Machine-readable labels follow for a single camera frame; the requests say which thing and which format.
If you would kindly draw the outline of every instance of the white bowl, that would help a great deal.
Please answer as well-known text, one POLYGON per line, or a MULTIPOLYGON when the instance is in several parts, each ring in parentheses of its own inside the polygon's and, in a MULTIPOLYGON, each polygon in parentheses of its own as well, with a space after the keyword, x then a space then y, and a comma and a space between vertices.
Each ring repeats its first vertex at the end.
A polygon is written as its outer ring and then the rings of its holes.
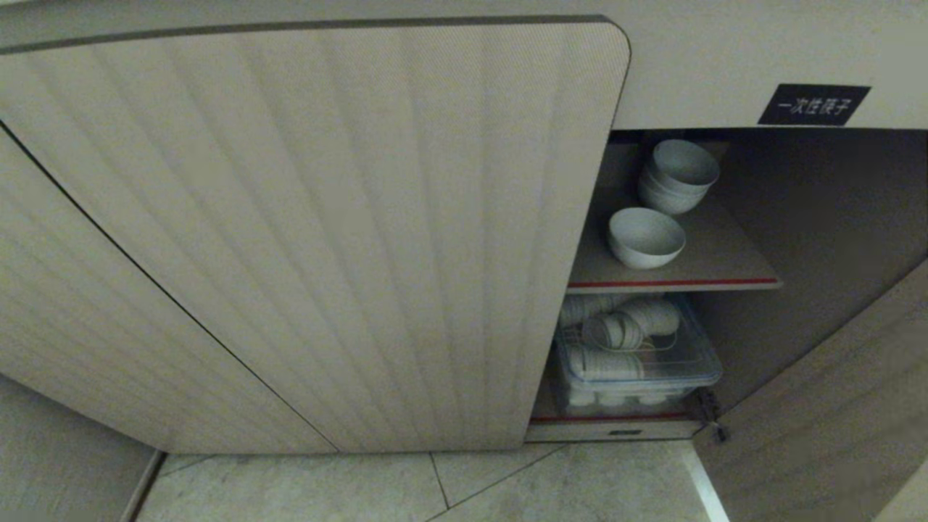
POLYGON ((682 139, 658 143, 648 166, 661 185, 683 194, 705 193, 718 181, 720 172, 712 154, 682 139))
POLYGON ((664 189, 649 176, 642 176, 638 180, 638 197, 645 206, 669 215, 680 215, 696 207, 705 196, 705 192, 698 195, 677 194, 664 189))
POLYGON ((609 219, 612 253, 627 267, 645 270, 674 260, 687 234, 673 217, 648 208, 626 208, 609 219))

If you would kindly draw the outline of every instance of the black label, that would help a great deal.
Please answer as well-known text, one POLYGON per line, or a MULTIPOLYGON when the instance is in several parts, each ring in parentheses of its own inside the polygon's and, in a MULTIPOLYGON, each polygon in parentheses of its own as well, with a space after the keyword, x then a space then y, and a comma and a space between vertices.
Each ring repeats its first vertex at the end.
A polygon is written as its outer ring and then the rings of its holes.
POLYGON ((869 92, 852 85, 780 84, 757 124, 842 126, 869 92))

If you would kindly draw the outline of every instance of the floor tile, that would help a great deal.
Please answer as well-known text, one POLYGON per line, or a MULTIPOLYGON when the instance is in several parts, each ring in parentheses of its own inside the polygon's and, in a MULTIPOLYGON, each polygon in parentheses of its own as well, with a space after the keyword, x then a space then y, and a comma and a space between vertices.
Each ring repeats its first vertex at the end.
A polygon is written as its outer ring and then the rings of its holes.
POLYGON ((563 446, 526 444, 513 451, 433 453, 432 457, 448 503, 454 505, 563 446))
POLYGON ((682 455, 689 441, 574 444, 437 516, 435 522, 709 522, 682 455))
POLYGON ((216 456, 156 480, 138 521, 411 521, 444 509, 428 453, 216 456))
POLYGON ((158 476, 169 475, 178 469, 183 469, 195 463, 205 461, 210 457, 212 457, 212 455, 168 455, 167 458, 164 459, 164 464, 161 465, 158 476))

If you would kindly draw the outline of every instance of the ribbed cabinet door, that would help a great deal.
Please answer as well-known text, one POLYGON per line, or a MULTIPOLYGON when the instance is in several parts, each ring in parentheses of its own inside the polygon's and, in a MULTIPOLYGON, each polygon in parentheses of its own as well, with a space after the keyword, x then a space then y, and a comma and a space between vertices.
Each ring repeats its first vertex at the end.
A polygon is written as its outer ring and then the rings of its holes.
POLYGON ((0 133, 0 372, 171 452, 328 452, 0 133))
POLYGON ((603 21, 0 58, 3 117, 343 450, 521 442, 625 77, 603 21))

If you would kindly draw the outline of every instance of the beige cabinet door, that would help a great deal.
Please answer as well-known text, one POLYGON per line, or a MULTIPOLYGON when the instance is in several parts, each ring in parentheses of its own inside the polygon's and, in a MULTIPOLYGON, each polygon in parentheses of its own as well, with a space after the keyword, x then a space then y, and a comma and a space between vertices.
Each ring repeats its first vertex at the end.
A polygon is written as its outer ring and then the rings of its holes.
POLYGON ((342 450, 521 443, 628 61, 617 27, 332 26, 0 57, 3 117, 342 450))
POLYGON ((732 522, 862 522, 928 456, 926 413, 928 262, 725 414, 729 442, 696 447, 732 522))
POLYGON ((333 451, 0 132, 0 373, 170 452, 333 451))

